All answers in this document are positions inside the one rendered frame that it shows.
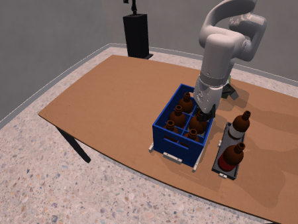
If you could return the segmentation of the blue plastic bottle crate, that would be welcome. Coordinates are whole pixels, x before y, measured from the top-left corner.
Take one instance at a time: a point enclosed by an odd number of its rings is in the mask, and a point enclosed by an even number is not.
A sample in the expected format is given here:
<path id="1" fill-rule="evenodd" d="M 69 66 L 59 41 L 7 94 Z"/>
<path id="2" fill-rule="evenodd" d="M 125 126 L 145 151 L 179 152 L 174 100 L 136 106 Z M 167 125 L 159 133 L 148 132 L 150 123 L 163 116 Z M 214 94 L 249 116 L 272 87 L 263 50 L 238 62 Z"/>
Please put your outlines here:
<path id="1" fill-rule="evenodd" d="M 193 102 L 193 110 L 191 115 L 184 113 L 186 118 L 184 129 L 175 126 L 179 132 L 179 134 L 177 134 L 162 127 L 166 126 L 170 113 L 175 111 L 175 107 L 178 104 L 178 101 L 183 98 L 186 92 L 193 93 L 193 90 L 194 87 L 180 84 L 176 92 L 173 94 L 172 98 L 169 100 L 167 105 L 164 107 L 164 109 L 152 125 L 154 150 L 161 154 L 166 152 L 176 158 L 179 158 L 182 160 L 181 163 L 186 164 L 192 168 L 194 167 L 201 151 L 205 146 L 214 118 L 210 118 L 209 121 L 207 121 L 207 132 L 205 134 L 205 137 L 197 135 L 199 138 L 199 142 L 184 137 L 184 134 L 189 132 L 187 128 L 191 118 L 194 117 L 196 110 L 196 101 L 193 97 L 190 97 L 190 100 L 192 100 Z M 165 139 L 164 135 L 177 140 L 177 143 Z M 180 145 L 180 142 L 188 144 L 189 148 Z"/>

